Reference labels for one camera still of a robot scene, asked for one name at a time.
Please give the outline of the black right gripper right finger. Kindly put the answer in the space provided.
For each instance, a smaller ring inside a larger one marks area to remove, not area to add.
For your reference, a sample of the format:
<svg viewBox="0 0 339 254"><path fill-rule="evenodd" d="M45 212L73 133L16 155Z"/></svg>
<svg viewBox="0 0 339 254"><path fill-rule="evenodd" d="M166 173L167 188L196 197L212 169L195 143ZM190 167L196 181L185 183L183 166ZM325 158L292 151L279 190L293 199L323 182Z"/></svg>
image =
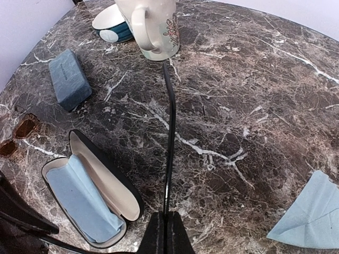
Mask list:
<svg viewBox="0 0 339 254"><path fill-rule="evenodd" d="M166 253L195 254L178 212L169 212L166 226Z"/></svg>

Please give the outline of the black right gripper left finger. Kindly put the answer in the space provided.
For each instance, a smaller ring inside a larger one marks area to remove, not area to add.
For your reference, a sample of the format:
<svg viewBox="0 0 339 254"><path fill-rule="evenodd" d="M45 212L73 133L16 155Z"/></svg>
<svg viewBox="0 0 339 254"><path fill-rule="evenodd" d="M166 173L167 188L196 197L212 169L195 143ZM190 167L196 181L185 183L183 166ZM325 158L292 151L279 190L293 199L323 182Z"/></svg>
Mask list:
<svg viewBox="0 0 339 254"><path fill-rule="evenodd" d="M167 219L163 212L151 215L138 253L167 253Z"/></svg>

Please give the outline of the light blue cleaning cloth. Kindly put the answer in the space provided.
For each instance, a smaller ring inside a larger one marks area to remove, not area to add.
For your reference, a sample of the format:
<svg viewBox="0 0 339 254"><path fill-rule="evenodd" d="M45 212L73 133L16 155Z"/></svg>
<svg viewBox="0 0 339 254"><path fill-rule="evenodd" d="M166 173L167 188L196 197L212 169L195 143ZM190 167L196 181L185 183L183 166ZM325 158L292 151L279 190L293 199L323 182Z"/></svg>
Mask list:
<svg viewBox="0 0 339 254"><path fill-rule="evenodd" d="M87 242L106 244L125 233L125 221L110 211L78 156L46 163L42 175L60 207Z"/></svg>

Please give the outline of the black glasses case beige lining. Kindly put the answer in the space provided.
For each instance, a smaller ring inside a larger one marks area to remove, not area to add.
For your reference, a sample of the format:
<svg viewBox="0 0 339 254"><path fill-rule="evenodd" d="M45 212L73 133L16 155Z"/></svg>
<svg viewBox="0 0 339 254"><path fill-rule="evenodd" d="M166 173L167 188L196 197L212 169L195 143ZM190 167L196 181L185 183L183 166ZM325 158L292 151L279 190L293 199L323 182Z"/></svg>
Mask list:
<svg viewBox="0 0 339 254"><path fill-rule="evenodd" d="M125 221L127 231L128 222L138 220L144 213L144 201L142 200L140 192L136 189L132 182L113 164L112 160L108 158L106 153L100 150L81 131L71 130L69 132L69 146L72 153L71 156L78 156L81 159L81 162L86 164L86 170L91 180L99 190L110 211ZM92 247L106 249L119 242L124 237L125 233L117 240L109 241L108 243L101 245L90 244L85 239L84 240Z"/></svg>

